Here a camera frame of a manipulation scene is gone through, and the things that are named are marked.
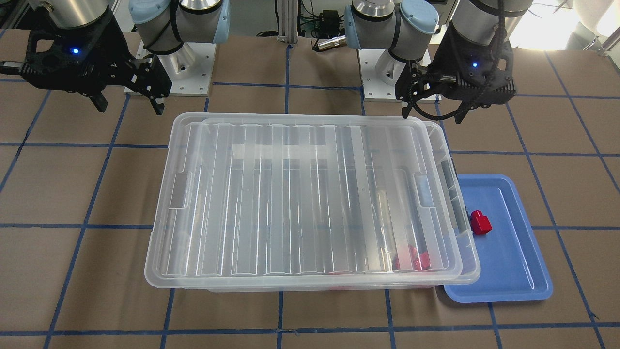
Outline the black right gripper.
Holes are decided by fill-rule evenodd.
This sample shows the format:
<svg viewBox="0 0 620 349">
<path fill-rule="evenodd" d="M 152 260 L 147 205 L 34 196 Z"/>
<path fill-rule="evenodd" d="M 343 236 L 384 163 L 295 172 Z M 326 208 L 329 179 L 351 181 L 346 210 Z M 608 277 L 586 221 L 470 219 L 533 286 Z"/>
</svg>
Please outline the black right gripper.
<svg viewBox="0 0 620 349">
<path fill-rule="evenodd" d="M 162 116 L 172 81 L 153 54 L 135 57 L 111 10 L 84 26 L 57 26 L 48 10 L 36 10 L 39 24 L 28 37 L 22 62 L 2 61 L 1 73 L 22 77 L 32 86 L 78 93 L 105 113 L 107 86 L 124 86 L 149 99 Z"/>
</svg>

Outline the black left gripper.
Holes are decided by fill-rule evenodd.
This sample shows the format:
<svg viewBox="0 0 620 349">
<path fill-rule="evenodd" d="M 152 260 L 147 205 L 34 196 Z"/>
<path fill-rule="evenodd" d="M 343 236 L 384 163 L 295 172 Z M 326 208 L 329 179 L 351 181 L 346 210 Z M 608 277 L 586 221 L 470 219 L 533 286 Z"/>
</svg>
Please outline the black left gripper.
<svg viewBox="0 0 620 349">
<path fill-rule="evenodd" d="M 485 45 L 466 38 L 451 23 L 429 66 L 408 63 L 395 84 L 402 118 L 409 117 L 418 101 L 434 94 L 461 101 L 456 124 L 480 106 L 509 102 L 517 93 L 513 51 L 507 40 L 499 44 L 498 28 L 494 23 L 490 43 Z"/>
</svg>

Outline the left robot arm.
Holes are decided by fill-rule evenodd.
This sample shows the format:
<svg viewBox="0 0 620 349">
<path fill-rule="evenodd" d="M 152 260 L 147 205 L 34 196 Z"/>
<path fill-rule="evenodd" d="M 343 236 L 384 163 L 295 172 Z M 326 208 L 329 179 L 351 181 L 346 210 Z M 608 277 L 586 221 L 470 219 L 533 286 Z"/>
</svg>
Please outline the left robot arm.
<svg viewBox="0 0 620 349">
<path fill-rule="evenodd" d="M 430 64 L 421 60 L 440 24 L 425 0 L 353 0 L 345 9 L 347 45 L 383 49 L 402 117 L 460 124 L 477 108 L 507 104 L 517 93 L 509 36 L 531 0 L 461 0 Z"/>
</svg>

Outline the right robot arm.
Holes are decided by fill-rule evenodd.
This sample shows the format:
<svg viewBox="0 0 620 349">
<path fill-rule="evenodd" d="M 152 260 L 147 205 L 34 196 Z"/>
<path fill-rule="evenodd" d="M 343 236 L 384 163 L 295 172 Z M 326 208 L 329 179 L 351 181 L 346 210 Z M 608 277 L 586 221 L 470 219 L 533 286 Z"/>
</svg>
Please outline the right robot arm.
<svg viewBox="0 0 620 349">
<path fill-rule="evenodd" d="M 164 111 L 173 80 L 193 64 L 190 43 L 221 44 L 230 33 L 228 0 L 131 0 L 131 20 L 147 54 L 128 48 L 106 0 L 31 0 L 40 20 L 29 33 L 22 62 L 1 62 L 1 73 L 22 77 L 39 89 L 77 93 L 99 112 L 103 90 L 123 86 Z"/>
</svg>

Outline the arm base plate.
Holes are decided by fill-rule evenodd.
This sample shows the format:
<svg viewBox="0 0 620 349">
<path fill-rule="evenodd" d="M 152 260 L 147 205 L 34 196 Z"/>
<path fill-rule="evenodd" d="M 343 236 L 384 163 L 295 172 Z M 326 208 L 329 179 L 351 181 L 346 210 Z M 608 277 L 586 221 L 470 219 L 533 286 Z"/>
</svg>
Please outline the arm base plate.
<svg viewBox="0 0 620 349">
<path fill-rule="evenodd" d="M 399 102 L 396 82 L 406 63 L 396 60 L 387 49 L 359 49 L 358 58 L 365 100 Z"/>
<path fill-rule="evenodd" d="M 159 57 L 172 81 L 170 96 L 209 96 L 217 47 L 211 43 L 184 43 L 179 51 Z"/>
</svg>

